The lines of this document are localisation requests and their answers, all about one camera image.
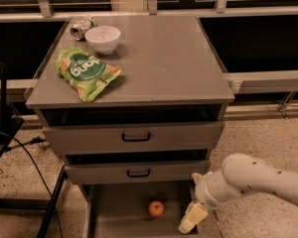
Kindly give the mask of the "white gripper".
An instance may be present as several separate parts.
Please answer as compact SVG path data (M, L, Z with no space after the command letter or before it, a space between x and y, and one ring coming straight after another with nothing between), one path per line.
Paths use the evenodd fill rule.
M192 179L198 202L191 202L186 209L179 225L179 231L183 234L190 233L202 222L208 216L208 209L216 209L232 199L221 171L208 172L204 175L192 173Z

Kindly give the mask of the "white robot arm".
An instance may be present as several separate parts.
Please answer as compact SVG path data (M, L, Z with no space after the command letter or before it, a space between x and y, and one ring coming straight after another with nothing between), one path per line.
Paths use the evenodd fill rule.
M192 178L195 197L179 225L183 234L190 233L202 222L209 210L258 192L275 195L298 206L298 173L277 169L249 155L229 155L217 171L205 175L192 173Z

